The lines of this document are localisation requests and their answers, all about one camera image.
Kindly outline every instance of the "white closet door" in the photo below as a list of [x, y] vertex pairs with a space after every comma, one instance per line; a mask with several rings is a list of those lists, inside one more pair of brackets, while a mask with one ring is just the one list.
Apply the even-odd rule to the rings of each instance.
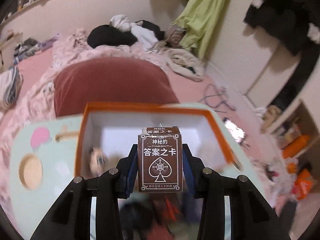
[[281, 91], [300, 62], [300, 55], [293, 57], [279, 45], [261, 75], [246, 94], [255, 107], [269, 105]]
[[252, 0], [228, 0], [212, 38], [207, 59], [241, 95], [260, 75], [279, 41], [243, 22]]

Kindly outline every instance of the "pile of clothes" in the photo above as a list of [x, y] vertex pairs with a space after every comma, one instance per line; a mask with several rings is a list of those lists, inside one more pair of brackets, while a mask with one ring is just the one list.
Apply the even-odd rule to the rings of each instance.
[[33, 56], [40, 50], [40, 44], [38, 41], [28, 38], [23, 43], [19, 43], [14, 49], [13, 65], [17, 65], [20, 61]]
[[4, 113], [16, 102], [23, 77], [17, 67], [10, 67], [0, 74], [0, 121]]
[[177, 74], [195, 82], [203, 80], [204, 64], [189, 51], [181, 49], [179, 45], [185, 30], [176, 25], [169, 27], [165, 33], [160, 27], [145, 21], [131, 23], [126, 15], [113, 16], [109, 25], [102, 25], [93, 29], [88, 36], [87, 43], [92, 48], [101, 45], [132, 46], [139, 42], [144, 51], [159, 53], [165, 57], [167, 65]]
[[163, 39], [164, 32], [159, 26], [144, 20], [130, 23], [126, 15], [120, 14], [112, 17], [110, 25], [95, 28], [88, 37], [88, 44], [92, 48], [100, 45], [131, 46], [138, 41], [147, 51]]

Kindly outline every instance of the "green curtain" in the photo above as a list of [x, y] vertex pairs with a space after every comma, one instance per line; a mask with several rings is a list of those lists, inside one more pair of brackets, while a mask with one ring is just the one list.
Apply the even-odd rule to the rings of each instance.
[[173, 23], [187, 30], [180, 42], [183, 48], [194, 48], [203, 59], [226, 0], [189, 0], [182, 14]]

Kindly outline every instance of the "wooden circle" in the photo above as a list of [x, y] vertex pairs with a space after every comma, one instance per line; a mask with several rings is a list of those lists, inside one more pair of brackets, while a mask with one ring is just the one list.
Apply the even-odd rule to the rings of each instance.
[[40, 159], [33, 153], [26, 154], [19, 165], [19, 178], [28, 190], [37, 189], [42, 182], [43, 170]]

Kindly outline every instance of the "hanging clothes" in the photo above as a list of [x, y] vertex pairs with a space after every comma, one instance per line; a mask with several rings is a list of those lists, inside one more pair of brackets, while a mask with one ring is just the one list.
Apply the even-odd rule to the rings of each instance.
[[301, 91], [320, 55], [320, 0], [253, 0], [244, 22], [264, 28], [301, 60], [270, 105], [284, 111]]
[[226, 0], [189, 0], [182, 14], [173, 22], [187, 30], [180, 45], [202, 59]]

